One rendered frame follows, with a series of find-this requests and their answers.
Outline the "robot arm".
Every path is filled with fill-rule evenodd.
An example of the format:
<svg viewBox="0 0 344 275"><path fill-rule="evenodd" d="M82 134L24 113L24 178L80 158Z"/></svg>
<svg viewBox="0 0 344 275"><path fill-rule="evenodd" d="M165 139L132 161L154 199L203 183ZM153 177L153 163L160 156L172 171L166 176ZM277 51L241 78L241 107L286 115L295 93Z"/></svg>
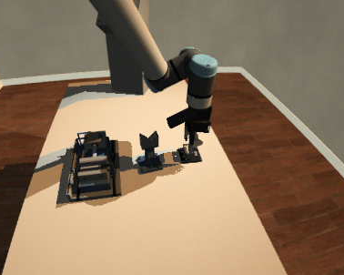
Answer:
<svg viewBox="0 0 344 275"><path fill-rule="evenodd" d="M210 107L218 71L215 58L202 55L194 47L187 47L166 62L137 11L137 0L89 2L143 71L143 78L153 93L188 78L187 104L195 109ZM197 113L186 108L168 117L167 124L173 128L194 117L197 117Z"/></svg>

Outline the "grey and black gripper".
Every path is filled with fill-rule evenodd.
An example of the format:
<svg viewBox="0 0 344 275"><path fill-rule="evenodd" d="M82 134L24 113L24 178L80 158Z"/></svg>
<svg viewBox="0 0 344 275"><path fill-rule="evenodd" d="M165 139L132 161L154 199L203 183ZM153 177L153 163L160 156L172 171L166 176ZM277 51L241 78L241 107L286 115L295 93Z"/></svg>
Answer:
<svg viewBox="0 0 344 275"><path fill-rule="evenodd" d="M192 155L193 148L201 146L203 144L203 140L198 138L197 132L209 133L211 125L210 116L212 106L210 105L210 107L205 109L195 109L190 106L188 106L188 108L197 113L197 117L194 117L185 122L184 139L185 141L187 141L187 136L189 135L188 152L190 155Z"/></svg>

